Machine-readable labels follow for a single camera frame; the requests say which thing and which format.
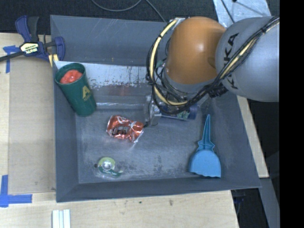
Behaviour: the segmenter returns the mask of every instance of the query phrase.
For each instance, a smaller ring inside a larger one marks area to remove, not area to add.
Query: table surface
[[[4,46],[19,46],[22,42],[19,34],[0,33],[0,57],[6,55]],[[6,62],[0,63],[0,175],[9,175],[9,194],[30,190],[33,198],[30,204],[0,208],[2,228],[51,227],[51,214],[56,209],[70,209],[73,228],[239,227],[229,190],[56,203],[51,67],[43,60],[22,56],[10,63],[13,74],[6,73]],[[32,69],[37,75],[27,74]],[[259,177],[267,178],[247,100],[238,97],[238,102]]]

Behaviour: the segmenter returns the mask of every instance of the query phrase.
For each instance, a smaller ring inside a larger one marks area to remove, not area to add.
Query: green cup
[[[71,69],[76,69],[83,75],[70,84],[60,83],[61,78]],[[68,102],[79,116],[89,116],[95,111],[96,101],[86,78],[86,69],[82,64],[70,63],[63,66],[56,72],[55,82],[59,85]]]

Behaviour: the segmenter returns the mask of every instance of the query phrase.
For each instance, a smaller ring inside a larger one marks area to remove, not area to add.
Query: blue dustpan
[[[205,122],[203,138],[198,144],[198,149],[190,159],[189,171],[205,177],[221,177],[219,158],[214,153],[214,144],[210,140],[209,114]]]

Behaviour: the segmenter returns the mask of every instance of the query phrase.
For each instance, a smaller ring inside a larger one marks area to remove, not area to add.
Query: blue tape
[[[0,207],[7,208],[9,204],[31,203],[32,194],[8,195],[8,175],[2,176],[0,191]]]
[[[4,47],[3,50],[6,52],[7,55],[20,51],[19,47],[16,47],[16,46]],[[9,72],[10,72],[10,60],[6,60],[5,73],[9,73]]]

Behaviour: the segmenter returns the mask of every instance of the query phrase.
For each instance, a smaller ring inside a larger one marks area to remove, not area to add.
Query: foil wrapper
[[[143,133],[143,123],[113,115],[108,122],[106,132],[113,138],[129,139],[134,143]]]

